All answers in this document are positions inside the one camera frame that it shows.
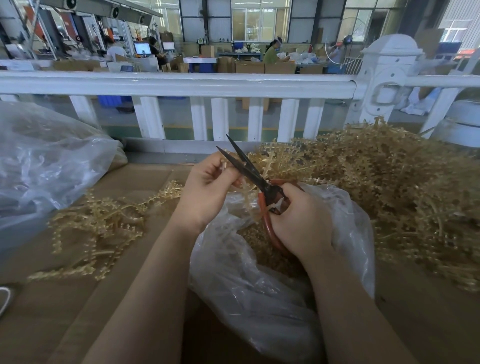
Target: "black scissor blade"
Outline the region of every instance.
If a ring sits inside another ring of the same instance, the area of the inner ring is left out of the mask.
[[[267,182],[263,178],[258,178],[258,176],[251,172],[248,168],[246,168],[242,162],[238,159],[235,159],[230,154],[228,154],[225,150],[220,147],[217,147],[220,153],[236,168],[239,172],[247,177],[250,181],[252,181],[262,192],[265,192],[266,187],[268,186]]]
[[[232,144],[233,148],[235,149],[235,151],[239,155],[240,159],[243,162],[246,163],[247,169],[249,169],[252,173],[256,174],[258,178],[262,178],[262,175],[260,174],[258,169],[253,165],[253,163],[250,161],[250,159],[248,159],[247,155],[243,152],[243,150],[240,149],[240,147],[237,145],[237,143],[235,143],[232,140],[232,138],[230,138],[230,136],[228,134],[225,134],[225,135],[227,136],[227,138],[230,141],[230,143]]]

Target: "person's left hand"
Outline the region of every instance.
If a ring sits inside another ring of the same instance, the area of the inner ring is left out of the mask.
[[[222,159],[217,152],[192,168],[172,215],[181,228],[198,235],[220,212],[228,189],[241,176],[232,166],[222,171]]]

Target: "transparent plastic sheet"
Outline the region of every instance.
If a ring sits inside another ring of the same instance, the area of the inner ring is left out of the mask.
[[[373,230],[368,215],[339,188],[302,187],[330,207],[333,245],[373,297]],[[243,195],[228,194],[195,244],[190,287],[225,325],[262,354],[288,363],[317,363],[322,340],[310,283],[256,264],[255,253],[237,234],[253,223]]]
[[[68,207],[127,163],[118,141],[36,104],[0,102],[0,130],[0,230]]]

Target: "black hair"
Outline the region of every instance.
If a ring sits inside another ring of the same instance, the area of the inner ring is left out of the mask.
[[[110,38],[109,36],[105,36],[103,38],[103,41],[105,42],[105,44],[108,44],[108,45],[111,45],[111,44],[114,44],[115,42],[113,41],[112,38]]]
[[[283,42],[283,40],[282,40],[282,38],[280,38],[280,37],[278,37],[277,39],[274,39],[273,42],[271,42],[271,43],[267,46],[267,48],[265,49],[265,52],[267,52],[267,51],[270,49],[270,47],[272,47],[274,44],[282,43],[282,42]]]

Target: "pile of gold plastic parts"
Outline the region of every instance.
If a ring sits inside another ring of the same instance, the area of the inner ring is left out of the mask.
[[[462,289],[480,291],[480,165],[475,156],[377,122],[317,141],[265,144],[249,158],[265,177],[331,183],[348,191],[372,220],[378,259],[410,259]],[[146,210],[180,194],[181,186],[174,182],[138,205],[88,194],[51,222],[56,253],[65,230],[88,233],[85,257],[31,279],[79,274],[103,279],[123,250],[142,236]],[[262,229],[257,224],[240,232],[258,263],[291,277],[301,274],[301,267],[272,249]],[[119,234],[122,242],[108,248],[108,240]],[[102,251],[108,258],[97,267]]]

